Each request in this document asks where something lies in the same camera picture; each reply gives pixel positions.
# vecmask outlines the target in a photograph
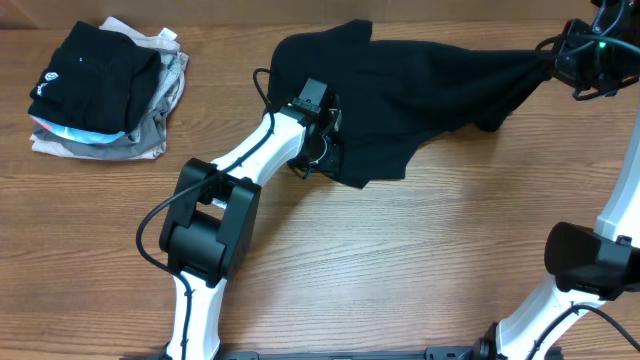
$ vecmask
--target black garment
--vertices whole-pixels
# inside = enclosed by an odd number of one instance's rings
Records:
[[[334,180],[364,187],[403,179],[425,141],[474,123],[497,130],[544,80],[534,51],[471,51],[421,41],[370,41],[356,20],[283,40],[273,53],[268,98],[280,109],[308,78],[340,96],[343,163]]]
[[[29,114],[76,129],[129,133],[158,87],[160,68],[157,51],[77,22],[31,91]]]

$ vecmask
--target black fabric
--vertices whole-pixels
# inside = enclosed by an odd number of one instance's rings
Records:
[[[160,69],[157,51],[77,22],[31,91],[29,114],[76,129],[129,133],[158,87]],[[57,78],[47,80],[48,73]]]
[[[474,123],[497,130],[544,80],[534,51],[471,51],[421,41],[370,41],[355,20],[283,40],[273,53],[268,98],[280,109],[309,77],[340,96],[343,164],[333,179],[364,187],[403,179],[425,141]]]

